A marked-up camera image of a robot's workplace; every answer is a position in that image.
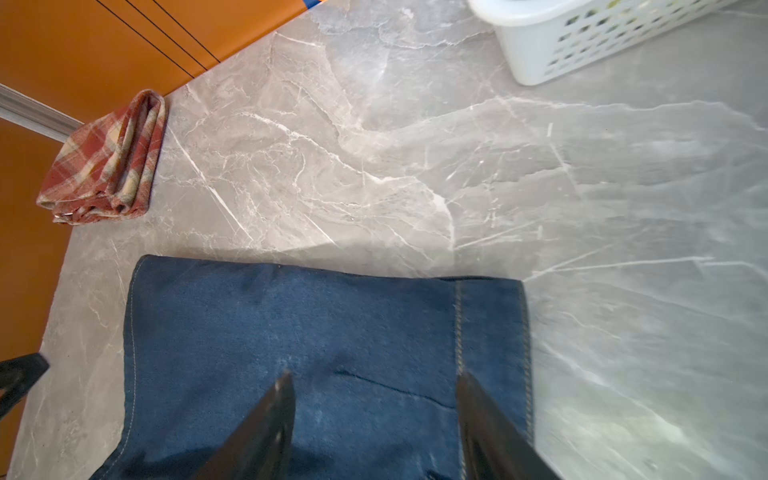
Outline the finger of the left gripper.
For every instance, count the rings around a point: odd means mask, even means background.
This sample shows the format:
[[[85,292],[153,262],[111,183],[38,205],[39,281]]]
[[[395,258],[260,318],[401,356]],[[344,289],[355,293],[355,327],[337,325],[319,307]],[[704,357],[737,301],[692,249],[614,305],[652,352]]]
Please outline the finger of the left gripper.
[[[39,352],[1,362],[1,418],[24,399],[49,367],[49,362]]]

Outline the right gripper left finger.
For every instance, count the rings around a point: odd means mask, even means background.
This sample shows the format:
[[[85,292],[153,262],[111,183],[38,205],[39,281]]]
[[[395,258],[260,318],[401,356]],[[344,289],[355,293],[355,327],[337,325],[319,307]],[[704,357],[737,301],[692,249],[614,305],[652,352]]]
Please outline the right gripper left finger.
[[[295,410],[293,378],[290,373],[285,373],[193,477],[285,479]]]

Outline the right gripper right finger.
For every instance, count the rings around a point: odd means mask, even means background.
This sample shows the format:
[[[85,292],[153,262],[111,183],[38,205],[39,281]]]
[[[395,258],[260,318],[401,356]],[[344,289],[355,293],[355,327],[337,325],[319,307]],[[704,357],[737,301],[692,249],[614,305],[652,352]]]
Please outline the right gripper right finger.
[[[474,376],[458,376],[456,397],[468,479],[559,480]]]

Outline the dark blue denim skirt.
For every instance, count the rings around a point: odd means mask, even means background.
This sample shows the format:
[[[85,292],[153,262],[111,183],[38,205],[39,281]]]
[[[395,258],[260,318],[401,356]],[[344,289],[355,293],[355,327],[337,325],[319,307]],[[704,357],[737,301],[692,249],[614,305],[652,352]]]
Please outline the dark blue denim skirt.
[[[124,316],[125,418],[99,479],[189,479],[285,373],[291,479],[458,479],[455,385],[534,437],[524,287],[146,255]]]

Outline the red plaid skirt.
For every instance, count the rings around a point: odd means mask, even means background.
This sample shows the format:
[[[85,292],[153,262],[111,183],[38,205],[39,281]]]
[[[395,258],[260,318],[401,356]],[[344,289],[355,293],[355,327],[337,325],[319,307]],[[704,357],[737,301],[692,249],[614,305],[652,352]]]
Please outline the red plaid skirt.
[[[146,89],[81,126],[63,143],[36,204],[72,226],[146,214],[167,120],[166,98]]]

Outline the white plastic laundry basket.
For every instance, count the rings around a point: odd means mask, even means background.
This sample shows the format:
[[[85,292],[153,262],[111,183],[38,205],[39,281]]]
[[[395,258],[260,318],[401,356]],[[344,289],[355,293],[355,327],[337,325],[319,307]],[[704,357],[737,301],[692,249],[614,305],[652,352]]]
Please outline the white plastic laundry basket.
[[[536,86],[735,0],[470,0],[493,26],[515,81]]]

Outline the left aluminium corner post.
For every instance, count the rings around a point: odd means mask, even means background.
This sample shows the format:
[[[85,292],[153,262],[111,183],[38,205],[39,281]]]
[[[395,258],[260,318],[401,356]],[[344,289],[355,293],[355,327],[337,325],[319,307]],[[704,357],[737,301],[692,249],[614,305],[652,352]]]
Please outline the left aluminium corner post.
[[[0,87],[1,118],[64,143],[83,123],[6,85]]]

